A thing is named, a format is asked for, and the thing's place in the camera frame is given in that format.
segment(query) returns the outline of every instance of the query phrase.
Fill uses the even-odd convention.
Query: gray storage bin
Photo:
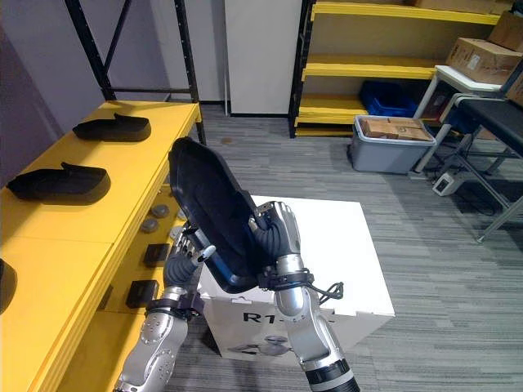
[[[387,118],[383,116],[356,116],[351,144],[352,166],[360,172],[385,172],[405,174],[436,144],[431,141],[378,139],[367,137],[361,129],[366,118]]]

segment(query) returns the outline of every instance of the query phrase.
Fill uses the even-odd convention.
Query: white box
[[[257,205],[278,200],[293,209],[303,262],[315,276],[315,286],[325,290],[333,283],[344,282],[343,298],[327,301],[322,310],[345,351],[394,317],[359,203],[266,196],[253,199]],[[297,366],[273,292],[256,287],[228,294],[206,266],[199,292],[205,301],[203,314],[224,358]]]

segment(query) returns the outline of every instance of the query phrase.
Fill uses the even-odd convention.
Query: yellow table
[[[24,172],[67,163],[103,167],[111,188],[91,206],[22,201],[2,189],[2,258],[18,275],[2,323],[2,391],[56,390],[96,307],[168,173],[173,141],[201,121],[197,104],[111,101],[86,118],[147,117],[137,143],[69,132]]]

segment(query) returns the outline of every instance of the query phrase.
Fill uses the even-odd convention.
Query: blue plastic bin
[[[418,106],[394,83],[367,80],[360,99],[369,114],[387,117],[413,117]]]

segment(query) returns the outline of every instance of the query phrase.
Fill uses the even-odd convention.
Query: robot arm
[[[260,229],[254,219],[249,226],[258,243],[276,259],[275,270],[267,269],[260,278],[261,287],[275,290],[276,306],[284,317],[288,339],[311,390],[359,392],[340,345],[320,312],[320,299],[311,285],[312,275],[300,256],[300,236],[293,212],[281,202],[266,203],[258,212],[267,229]]]
[[[114,392],[159,392],[165,388],[187,336],[187,321],[203,309],[199,295],[188,295],[185,285],[215,250],[211,245],[194,252],[181,237],[163,268],[165,290],[159,300],[148,304],[138,342],[123,365]]]

